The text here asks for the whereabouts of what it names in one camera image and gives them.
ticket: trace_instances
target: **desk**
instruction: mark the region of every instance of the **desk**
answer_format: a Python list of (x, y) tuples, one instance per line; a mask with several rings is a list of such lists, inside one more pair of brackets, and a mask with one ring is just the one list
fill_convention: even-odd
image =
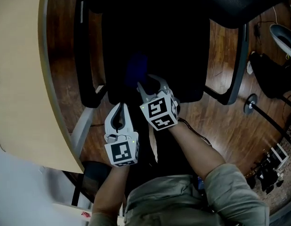
[(47, 0), (0, 0), (0, 145), (7, 153), (82, 173), (53, 88)]

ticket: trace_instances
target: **wooden floor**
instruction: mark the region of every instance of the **wooden floor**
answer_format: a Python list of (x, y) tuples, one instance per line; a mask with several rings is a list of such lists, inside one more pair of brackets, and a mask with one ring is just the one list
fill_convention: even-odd
[[(80, 102), (78, 82), (73, 57), (73, 19), (75, 0), (49, 0), (47, 11), (47, 42), (50, 68), (59, 100), (59, 105), (69, 131), (74, 129), (84, 107)], [(284, 4), (275, 6), (278, 23), (290, 27), (290, 15)], [(250, 22), (249, 52), (255, 50), (267, 54), (279, 64), (285, 62), (285, 54), (275, 44), (269, 33), (270, 23), (261, 24), (261, 44), (255, 40), (253, 25), (258, 21), (275, 20), (274, 10), (264, 12)], [(91, 63), (94, 85), (105, 81), (101, 15), (90, 12), (89, 33), (91, 47)], [(236, 57), (237, 30), (226, 29), (211, 21), (210, 52), (206, 85), (223, 93), (231, 83), (234, 61)], [(275, 145), (281, 135), (259, 114), (245, 116), (243, 106), (245, 99), (251, 94), (259, 96), (259, 107), (271, 116), (280, 126), (283, 121), (284, 103), (277, 99), (267, 98), (261, 91), (254, 75), (246, 72), (239, 91), (238, 100), (233, 105), (221, 105), (214, 98), (204, 94), (194, 103), (182, 104), (180, 117), (204, 137), (208, 138), (227, 162), (236, 164), (247, 174), (255, 160), (265, 150)], [(93, 124), (104, 123), (105, 117), (113, 106), (107, 96), (96, 110)], [(285, 118), (291, 109), (285, 107)], [(91, 127), (80, 159), (109, 163), (104, 150), (104, 128)]]

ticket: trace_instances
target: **blue object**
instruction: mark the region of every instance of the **blue object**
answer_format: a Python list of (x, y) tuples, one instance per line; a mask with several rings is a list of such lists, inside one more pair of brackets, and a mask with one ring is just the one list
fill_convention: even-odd
[(197, 177), (197, 188), (198, 190), (204, 189), (204, 181), (200, 177)]
[(133, 54), (127, 63), (125, 85), (133, 89), (137, 88), (137, 82), (146, 83), (147, 56), (141, 52)]

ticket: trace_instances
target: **wrist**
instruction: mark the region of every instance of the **wrist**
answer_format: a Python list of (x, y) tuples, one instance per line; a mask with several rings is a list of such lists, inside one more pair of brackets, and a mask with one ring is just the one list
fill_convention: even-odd
[(112, 167), (112, 171), (117, 173), (128, 173), (130, 170), (130, 166), (124, 166), (124, 167)]
[(176, 130), (178, 130), (180, 127), (184, 126), (185, 124), (181, 121), (178, 121), (178, 124), (174, 125), (174, 126), (171, 126), (168, 128), (168, 130), (173, 133), (175, 132)]

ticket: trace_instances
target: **forearm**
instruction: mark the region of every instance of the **forearm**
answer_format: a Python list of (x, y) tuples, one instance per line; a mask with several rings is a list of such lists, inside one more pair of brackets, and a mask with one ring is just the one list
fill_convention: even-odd
[(93, 213), (101, 212), (117, 219), (125, 193), (128, 172), (129, 166), (112, 168), (95, 196)]
[(189, 130), (184, 123), (179, 122), (169, 131), (180, 145), (192, 169), (203, 180), (213, 169), (225, 163), (224, 158), (215, 149)]

